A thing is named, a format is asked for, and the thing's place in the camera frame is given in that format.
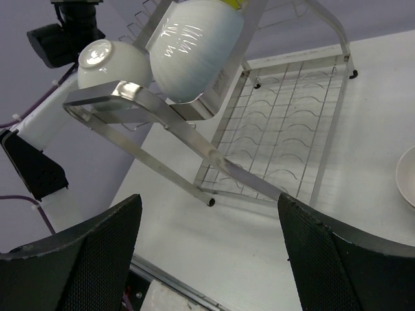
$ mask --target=yellow object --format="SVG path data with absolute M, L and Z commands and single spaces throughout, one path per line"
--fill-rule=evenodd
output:
M 234 9 L 239 9 L 240 7 L 243 7 L 247 0 L 221 0 L 225 3 L 228 3 L 230 6 L 232 6 Z

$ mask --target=white bowl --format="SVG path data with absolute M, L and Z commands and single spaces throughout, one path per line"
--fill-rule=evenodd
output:
M 172 3 L 148 42 L 154 79 L 174 102 L 191 102 L 219 74 L 244 19 L 219 0 Z
M 124 80 L 149 87 L 152 81 L 150 61 L 139 49 L 120 41 L 97 40 L 90 43 L 80 53 L 78 87 Z M 94 105 L 99 111 L 128 109 L 125 104 Z
M 415 146 L 406 151 L 397 163 L 396 184 L 402 196 L 415 207 Z

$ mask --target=wire plate holder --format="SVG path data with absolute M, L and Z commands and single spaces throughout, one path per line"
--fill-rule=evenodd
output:
M 245 170 L 312 204 L 321 186 L 349 71 L 343 55 L 264 67 L 254 72 L 262 80 L 260 89 L 244 72 L 212 145 Z M 195 185 L 205 192 L 272 203 L 206 162 Z

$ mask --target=black bracket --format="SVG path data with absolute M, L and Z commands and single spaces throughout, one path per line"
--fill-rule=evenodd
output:
M 17 132 L 0 132 L 1 146 L 35 199 L 41 201 L 62 188 L 67 188 L 65 171 L 42 151 L 17 135 Z

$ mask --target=cable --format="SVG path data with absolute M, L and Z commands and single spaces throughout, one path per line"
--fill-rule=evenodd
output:
M 45 222 L 51 234 L 54 235 L 56 233 L 56 231 L 52 227 L 51 222 L 49 221 L 49 219 L 47 219 L 45 211 L 42 209 L 39 202 L 37 202 L 35 199 L 32 199 L 28 196 L 11 195 L 11 196 L 0 196 L 0 200 L 25 200 L 25 201 L 33 203 L 36 206 L 37 210 L 39 211 L 40 216 L 43 218 L 43 221 Z
M 55 92 L 62 85 L 62 83 L 64 83 L 71 76 L 71 74 L 77 69 L 77 67 L 78 67 L 77 63 L 73 64 L 71 68 L 69 68 L 69 70 L 61 77 L 58 83 L 54 84 L 54 86 L 51 87 L 48 90 L 48 92 L 46 92 L 42 97 L 40 97 L 24 114 L 22 114 L 20 116 L 20 119 L 23 120 L 25 117 L 30 115 L 37 107 L 39 107 L 42 102 L 44 102 L 49 96 L 51 96 L 52 93 Z M 19 122 L 21 121 L 14 120 L 8 123 L 0 124 L 0 128 L 9 128 Z
M 130 300 L 128 299 L 127 295 L 124 292 L 123 292 L 123 301 L 124 301 L 125 305 L 127 306 L 128 311 L 134 311 L 134 309 L 132 308 Z

